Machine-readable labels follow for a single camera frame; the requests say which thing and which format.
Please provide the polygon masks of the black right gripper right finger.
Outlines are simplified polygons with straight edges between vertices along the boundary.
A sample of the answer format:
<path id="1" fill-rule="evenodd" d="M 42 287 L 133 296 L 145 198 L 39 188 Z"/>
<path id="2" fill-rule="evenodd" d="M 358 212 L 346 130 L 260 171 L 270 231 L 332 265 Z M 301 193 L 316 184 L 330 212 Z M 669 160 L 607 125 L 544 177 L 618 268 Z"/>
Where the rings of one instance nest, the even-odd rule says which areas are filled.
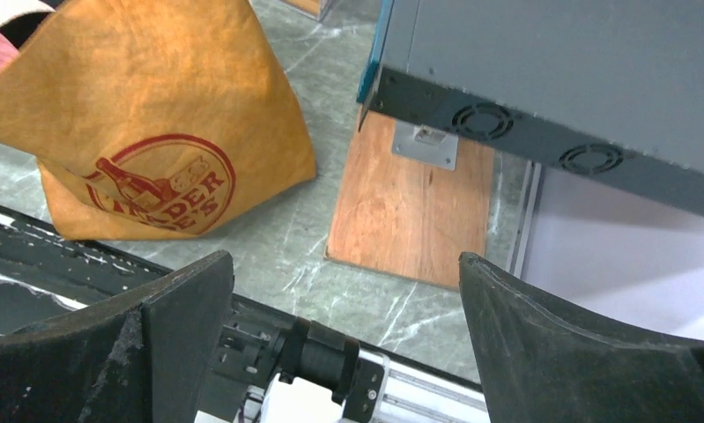
<path id="1" fill-rule="evenodd" d="M 471 252 L 460 293 L 493 422 L 704 422 L 704 341 L 592 312 Z"/>

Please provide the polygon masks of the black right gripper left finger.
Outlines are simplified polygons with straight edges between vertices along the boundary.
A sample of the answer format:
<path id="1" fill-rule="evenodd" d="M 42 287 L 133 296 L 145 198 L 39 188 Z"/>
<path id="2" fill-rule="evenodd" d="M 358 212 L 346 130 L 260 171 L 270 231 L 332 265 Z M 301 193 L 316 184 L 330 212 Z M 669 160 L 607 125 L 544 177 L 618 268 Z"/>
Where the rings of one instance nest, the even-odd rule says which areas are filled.
<path id="1" fill-rule="evenodd" d="M 231 304 L 220 250 L 0 336 L 0 422 L 191 422 Z"/>

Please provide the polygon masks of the brown paper grocery bag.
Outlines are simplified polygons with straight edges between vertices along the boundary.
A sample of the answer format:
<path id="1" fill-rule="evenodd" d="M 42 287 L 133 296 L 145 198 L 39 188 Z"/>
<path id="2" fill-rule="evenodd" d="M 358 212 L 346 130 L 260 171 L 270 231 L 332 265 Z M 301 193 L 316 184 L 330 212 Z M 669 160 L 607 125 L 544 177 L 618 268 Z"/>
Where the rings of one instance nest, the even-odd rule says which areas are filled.
<path id="1" fill-rule="evenodd" d="M 0 144 L 35 157 L 67 239 L 194 238 L 315 177 L 247 1 L 64 1 L 0 34 Z"/>

